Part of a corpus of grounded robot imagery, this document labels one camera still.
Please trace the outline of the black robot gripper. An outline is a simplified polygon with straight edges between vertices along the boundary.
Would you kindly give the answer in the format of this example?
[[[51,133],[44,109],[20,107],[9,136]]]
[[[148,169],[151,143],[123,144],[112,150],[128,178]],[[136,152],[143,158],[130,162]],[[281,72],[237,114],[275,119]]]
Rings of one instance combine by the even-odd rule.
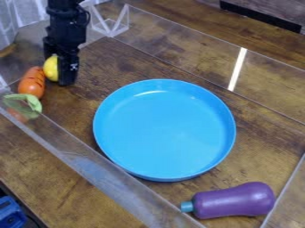
[[[80,6],[84,0],[48,0],[49,25],[43,38],[44,59],[57,54],[59,85],[75,83],[79,72],[79,45],[85,42],[91,14]]]

